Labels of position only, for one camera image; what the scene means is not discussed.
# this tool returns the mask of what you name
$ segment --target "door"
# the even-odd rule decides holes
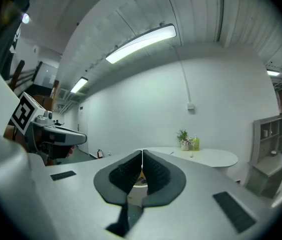
[[[89,154],[89,148],[88,148],[89,136],[87,134],[88,112],[89,112],[89,100],[80,104],[79,114],[78,114],[78,130],[79,132],[84,133],[87,136],[86,143],[79,145],[79,150],[87,154]]]

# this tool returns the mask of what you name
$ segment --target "small plant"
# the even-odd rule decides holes
[[[191,137],[187,137],[185,140],[183,140],[181,143],[183,144],[183,145],[186,145],[186,144],[191,144],[192,143],[192,138]]]
[[[188,137],[188,134],[186,132],[186,130],[179,130],[177,132],[177,139],[179,140],[179,142],[183,145],[186,145],[186,144],[191,144],[192,143],[192,138],[191,137]]]
[[[179,130],[177,132],[177,139],[179,140],[179,142],[186,140],[187,137],[188,137],[188,134],[186,130]]]

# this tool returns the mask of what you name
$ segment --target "hanging cable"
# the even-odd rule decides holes
[[[182,72],[183,72],[183,77],[184,77],[184,82],[185,82],[185,87],[186,87],[186,92],[187,92],[187,98],[188,98],[189,103],[191,103],[190,90],[189,90],[189,86],[187,84],[187,79],[186,79],[185,70],[184,70],[184,67],[183,67],[183,62],[180,59],[180,55],[179,55],[178,51],[172,45],[170,45],[170,44],[168,44],[168,45],[175,51],[177,60],[181,64],[181,69],[182,69]]]

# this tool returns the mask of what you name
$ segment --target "fire extinguisher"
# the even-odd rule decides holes
[[[97,151],[97,159],[100,159],[100,158],[103,158],[103,153],[102,153],[102,150],[98,150]]]

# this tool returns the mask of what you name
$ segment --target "fluorescent ceiling light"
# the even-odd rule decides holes
[[[30,21],[29,15],[28,15],[27,13],[23,14],[22,22],[23,22],[24,24],[28,24],[29,21]]]
[[[277,77],[277,76],[280,74],[279,72],[270,71],[270,70],[267,70],[267,73],[268,73],[270,76],[275,76],[275,77]]]
[[[81,77],[81,79],[75,84],[75,86],[72,88],[71,93],[76,93],[78,90],[80,90],[83,85],[87,83],[87,79]]]
[[[112,64],[116,63],[120,59],[128,56],[129,54],[140,50],[143,47],[149,46],[156,42],[159,42],[164,39],[173,38],[176,36],[175,27],[173,24],[168,24],[161,26],[155,29],[152,29],[148,32],[145,32],[137,37],[133,38],[126,44],[119,47],[117,50],[112,52],[106,60]]]

